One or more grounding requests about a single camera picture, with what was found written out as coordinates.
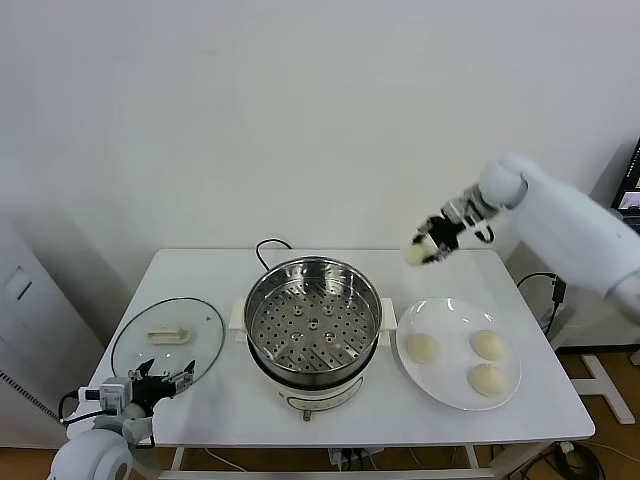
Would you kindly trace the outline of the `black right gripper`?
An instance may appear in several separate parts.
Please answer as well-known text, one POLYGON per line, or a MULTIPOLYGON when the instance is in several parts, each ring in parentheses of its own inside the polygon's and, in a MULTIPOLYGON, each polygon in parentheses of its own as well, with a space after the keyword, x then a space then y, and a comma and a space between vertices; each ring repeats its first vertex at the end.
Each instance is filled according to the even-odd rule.
POLYGON ((447 217, 431 216, 416 228, 413 242, 423 242, 431 237, 439 247, 436 249, 424 247, 423 264, 437 263, 445 260, 452 251, 459 248, 458 235, 463 231, 462 223, 454 223, 447 217))

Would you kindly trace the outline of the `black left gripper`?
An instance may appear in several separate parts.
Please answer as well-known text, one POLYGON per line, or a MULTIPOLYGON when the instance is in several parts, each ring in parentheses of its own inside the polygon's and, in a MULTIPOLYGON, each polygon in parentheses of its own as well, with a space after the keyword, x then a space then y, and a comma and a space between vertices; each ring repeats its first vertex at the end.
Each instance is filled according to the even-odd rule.
POLYGON ((149 359, 128 371, 128 377, 133 382, 134 403, 157 403, 163 398, 171 398, 185 391, 194 381, 194 360, 175 374, 172 381, 167 377, 147 376, 153 364, 154 359, 149 359))

